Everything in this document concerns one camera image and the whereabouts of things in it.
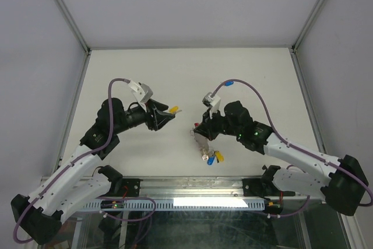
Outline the red handle keyring holder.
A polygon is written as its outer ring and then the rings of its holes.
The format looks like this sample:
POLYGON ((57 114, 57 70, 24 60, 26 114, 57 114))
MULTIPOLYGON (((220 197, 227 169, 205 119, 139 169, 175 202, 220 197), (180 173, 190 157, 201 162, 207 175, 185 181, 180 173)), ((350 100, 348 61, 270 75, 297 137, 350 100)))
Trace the red handle keyring holder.
POLYGON ((194 132, 193 129, 190 131, 190 134, 191 136, 193 136, 198 145, 202 160, 207 162, 210 158, 215 156, 215 150, 212 146, 209 145, 209 141, 206 137, 197 134, 196 132, 194 132))

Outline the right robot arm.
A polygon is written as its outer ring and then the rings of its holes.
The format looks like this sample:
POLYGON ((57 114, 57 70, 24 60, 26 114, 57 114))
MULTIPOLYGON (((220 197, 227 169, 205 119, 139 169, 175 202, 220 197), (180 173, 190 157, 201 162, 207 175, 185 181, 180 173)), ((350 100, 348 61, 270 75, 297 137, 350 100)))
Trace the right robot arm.
POLYGON ((278 136, 274 128, 254 121, 240 101, 228 103, 219 111, 218 101, 203 101, 207 107, 194 133, 207 141, 219 135, 236 138, 246 149, 287 162, 299 171, 271 165, 261 177, 261 190, 297 192, 325 201, 333 210, 353 216, 362 206, 368 180, 355 157, 343 158, 313 152, 278 136))

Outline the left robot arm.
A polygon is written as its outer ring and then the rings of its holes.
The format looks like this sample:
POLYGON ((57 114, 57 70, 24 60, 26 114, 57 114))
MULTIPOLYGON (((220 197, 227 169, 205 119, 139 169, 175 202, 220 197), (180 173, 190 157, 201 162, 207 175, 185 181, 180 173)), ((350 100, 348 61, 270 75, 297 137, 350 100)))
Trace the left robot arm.
POLYGON ((105 100, 97 113, 95 123, 85 133, 79 145, 66 161, 47 181, 29 195, 17 194, 11 200, 16 226, 22 228, 32 241, 39 245, 50 242, 63 223, 79 208, 102 195, 117 195, 122 189, 122 174, 110 165, 101 167, 98 173, 74 189, 73 186, 85 172, 97 167, 119 144, 118 135, 145 124, 151 131, 162 129, 175 118, 168 106, 149 99, 125 110, 118 98, 105 100))

